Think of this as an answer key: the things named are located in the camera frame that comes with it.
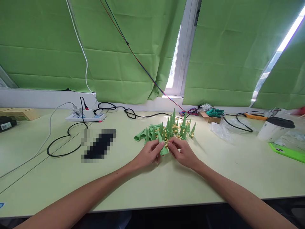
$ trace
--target hand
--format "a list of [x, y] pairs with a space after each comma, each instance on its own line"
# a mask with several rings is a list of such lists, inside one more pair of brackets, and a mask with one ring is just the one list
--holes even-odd
[[172, 156], [185, 167], [194, 169], [201, 162], [185, 140], [172, 137], [168, 141], [168, 148]]
[[161, 155], [160, 151], [164, 147], [165, 142], [159, 143], [159, 140], [153, 140], [146, 143], [139, 154], [131, 161], [138, 169], [144, 168], [153, 162], [159, 164]]

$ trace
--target green cloth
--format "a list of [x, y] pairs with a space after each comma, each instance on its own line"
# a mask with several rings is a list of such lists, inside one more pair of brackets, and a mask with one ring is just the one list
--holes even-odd
[[223, 110], [213, 108], [207, 111], [207, 115], [210, 117], [221, 118], [221, 116], [223, 115]]
[[0, 31], [0, 64], [20, 88], [88, 91], [65, 0], [2, 0]]
[[[133, 52], [162, 90], [167, 84], [185, 2], [107, 1]], [[71, 3], [97, 99], [143, 104], [147, 99], [161, 96], [100, 1], [72, 0]]]
[[304, 19], [264, 82], [253, 108], [299, 109], [303, 106], [305, 106]]
[[256, 83], [304, 0], [204, 0], [183, 104], [250, 105]]
[[[108, 1], [133, 52], [162, 90], [185, 2]], [[143, 104], [161, 96], [100, 1], [71, 4], [89, 63], [88, 85], [97, 99]], [[88, 92], [86, 62], [65, 0], [2, 0], [0, 31], [0, 64], [20, 88]]]

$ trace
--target white cup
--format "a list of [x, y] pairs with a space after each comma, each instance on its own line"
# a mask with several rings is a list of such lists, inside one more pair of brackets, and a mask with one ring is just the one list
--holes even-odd
[[271, 117], [266, 120], [257, 137], [265, 142], [274, 142], [293, 128], [295, 128], [293, 121]]

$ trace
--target light green desk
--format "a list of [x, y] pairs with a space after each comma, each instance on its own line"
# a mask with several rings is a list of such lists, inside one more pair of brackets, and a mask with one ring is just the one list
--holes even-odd
[[[45, 141], [49, 134], [49, 118], [53, 109], [37, 109], [37, 112], [40, 114], [40, 118], [32, 121], [18, 121], [16, 126], [0, 133], [0, 176], [30, 159]], [[41, 149], [41, 153], [20, 168], [1, 178], [0, 193], [48, 157], [46, 153], [48, 145], [56, 138], [66, 135], [68, 127], [72, 125], [72, 123], [67, 123], [64, 119], [70, 112], [70, 110], [58, 109], [54, 113], [51, 121], [51, 136]], [[84, 128], [85, 125], [75, 125], [75, 128], [70, 131], [72, 137], [79, 134]], [[50, 151], [58, 150], [70, 139], [63, 138], [58, 140], [52, 145]]]
[[[137, 112], [151, 115], [154, 112]], [[6, 205], [0, 217], [30, 216], [76, 188], [104, 176], [130, 160], [142, 149], [144, 141], [133, 137], [149, 124], [167, 122], [165, 115], [152, 118], [127, 118], [123, 111], [108, 113], [103, 123], [94, 123], [89, 129], [116, 129], [116, 139], [107, 157], [98, 163], [82, 163], [84, 148], [63, 158], [47, 158], [18, 182], [0, 195]], [[209, 130], [202, 117], [197, 121], [195, 138], [188, 138], [199, 159], [208, 166], [244, 186], [259, 198], [284, 198], [305, 195], [305, 165], [273, 152], [267, 143], [255, 134], [234, 135], [236, 144], [230, 145]], [[251, 121], [259, 129], [263, 122]], [[65, 153], [81, 142], [77, 135], [56, 153]], [[129, 181], [114, 190], [99, 203], [94, 212], [141, 209], [218, 203], [224, 200], [200, 176], [181, 166], [170, 154], [162, 163], [143, 173], [135, 174]]]

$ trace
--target white power strip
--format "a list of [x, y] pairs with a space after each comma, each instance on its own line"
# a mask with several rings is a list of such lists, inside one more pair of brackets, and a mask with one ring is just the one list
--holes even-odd
[[[96, 115], [93, 118], [86, 118], [84, 116], [84, 121], [103, 121], [105, 118], [106, 118], [105, 114]], [[66, 121], [67, 122], [82, 122], [83, 119], [82, 119], [82, 117], [75, 118], [75, 117], [73, 117], [73, 115], [70, 115], [70, 116], [66, 117]]]

